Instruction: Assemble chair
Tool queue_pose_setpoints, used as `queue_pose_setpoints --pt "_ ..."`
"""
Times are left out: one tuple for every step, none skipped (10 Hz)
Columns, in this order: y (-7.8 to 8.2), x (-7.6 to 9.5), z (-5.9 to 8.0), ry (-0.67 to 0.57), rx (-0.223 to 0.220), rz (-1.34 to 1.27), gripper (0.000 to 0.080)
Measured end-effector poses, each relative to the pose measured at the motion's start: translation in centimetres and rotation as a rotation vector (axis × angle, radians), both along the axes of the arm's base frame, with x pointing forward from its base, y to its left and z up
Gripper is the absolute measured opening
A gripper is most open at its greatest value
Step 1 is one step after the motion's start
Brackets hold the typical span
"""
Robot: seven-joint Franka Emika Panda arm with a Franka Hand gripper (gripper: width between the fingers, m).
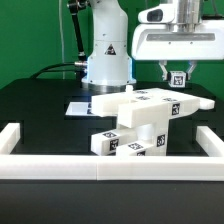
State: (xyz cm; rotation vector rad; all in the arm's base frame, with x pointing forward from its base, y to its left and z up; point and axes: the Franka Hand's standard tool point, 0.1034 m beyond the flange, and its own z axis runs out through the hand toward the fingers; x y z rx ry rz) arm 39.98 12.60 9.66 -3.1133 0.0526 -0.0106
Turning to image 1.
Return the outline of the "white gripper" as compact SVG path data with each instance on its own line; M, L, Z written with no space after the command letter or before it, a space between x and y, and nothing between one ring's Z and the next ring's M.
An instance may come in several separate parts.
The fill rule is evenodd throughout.
M167 61L188 60L190 80L196 61L224 59L224 21L205 20L192 33L173 33L162 24L141 24L134 31L132 57L159 61L164 81L168 81Z

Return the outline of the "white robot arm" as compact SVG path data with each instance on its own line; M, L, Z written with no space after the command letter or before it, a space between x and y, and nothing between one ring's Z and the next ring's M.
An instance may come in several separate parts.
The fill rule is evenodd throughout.
M197 63L224 59L224 19L202 18L203 0L160 0L138 14L132 47L128 17L118 0L89 0L93 11L93 52L82 84L99 91L135 84L132 62L157 61L162 79L182 88Z

